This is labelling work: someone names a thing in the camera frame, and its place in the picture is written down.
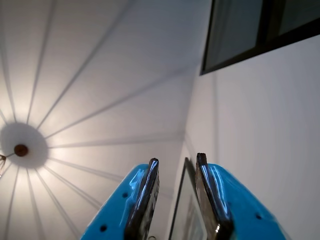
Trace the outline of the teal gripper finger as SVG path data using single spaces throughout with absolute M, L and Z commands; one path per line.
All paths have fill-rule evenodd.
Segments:
M 137 165 L 99 209 L 81 239 L 146 240 L 159 187 L 159 160 Z
M 222 166 L 196 156 L 195 187 L 209 240 L 289 240 L 276 217 Z

